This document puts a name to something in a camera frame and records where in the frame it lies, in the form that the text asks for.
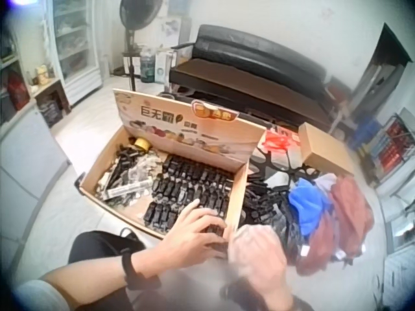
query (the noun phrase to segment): black wristband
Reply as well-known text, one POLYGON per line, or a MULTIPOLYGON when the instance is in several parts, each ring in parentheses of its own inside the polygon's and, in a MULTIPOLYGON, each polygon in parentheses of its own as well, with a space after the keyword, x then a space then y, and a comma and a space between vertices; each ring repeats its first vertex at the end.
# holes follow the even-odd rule
POLYGON ((137 273, 132 266, 131 249, 121 251, 121 264, 125 273, 125 281, 129 290, 155 290, 161 286, 160 279, 155 276, 146 279, 142 273, 137 273))

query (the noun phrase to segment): person's lap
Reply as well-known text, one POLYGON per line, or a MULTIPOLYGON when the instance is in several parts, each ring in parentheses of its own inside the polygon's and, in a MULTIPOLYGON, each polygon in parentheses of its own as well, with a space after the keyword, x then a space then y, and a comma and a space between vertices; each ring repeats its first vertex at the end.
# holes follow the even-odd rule
MULTIPOLYGON (((145 249, 145 246, 139 240, 135 241, 129 238, 123 238, 104 231, 81 233, 73 242, 68 263, 119 256, 121 251, 126 248, 131 249, 131 252, 137 252, 145 249)), ((133 308, 125 288, 121 288, 95 303, 80 307, 78 310, 133 311, 133 308)))

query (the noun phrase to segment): forearm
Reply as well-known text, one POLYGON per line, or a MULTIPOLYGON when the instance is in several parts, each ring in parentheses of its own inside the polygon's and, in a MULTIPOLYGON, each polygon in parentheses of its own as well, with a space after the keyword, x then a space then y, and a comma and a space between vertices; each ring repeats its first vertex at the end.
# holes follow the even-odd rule
MULTIPOLYGON (((146 278, 162 272, 156 250, 144 250, 132 255, 137 273, 146 278)), ((43 276, 72 307, 87 305, 126 286, 121 256, 85 260, 58 268, 43 276)))
POLYGON ((294 298, 288 286, 267 294, 264 300, 270 311, 289 311, 294 304, 294 298))

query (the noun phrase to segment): refrigerator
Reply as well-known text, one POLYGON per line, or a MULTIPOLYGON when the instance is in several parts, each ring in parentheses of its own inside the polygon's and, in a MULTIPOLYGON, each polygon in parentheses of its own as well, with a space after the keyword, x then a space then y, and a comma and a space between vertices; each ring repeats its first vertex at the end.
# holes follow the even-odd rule
POLYGON ((95 42, 95 0, 48 0, 51 60, 69 104, 102 85, 95 42))

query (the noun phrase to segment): black sofa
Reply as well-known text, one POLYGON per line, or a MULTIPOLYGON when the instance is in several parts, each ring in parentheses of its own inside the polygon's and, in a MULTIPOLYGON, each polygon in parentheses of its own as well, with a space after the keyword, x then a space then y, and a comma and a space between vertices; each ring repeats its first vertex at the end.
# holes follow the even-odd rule
POLYGON ((275 42, 213 25, 200 26, 195 43, 173 49, 180 55, 189 47, 190 59, 171 68, 170 83, 231 109, 329 129, 333 103, 321 65, 275 42))

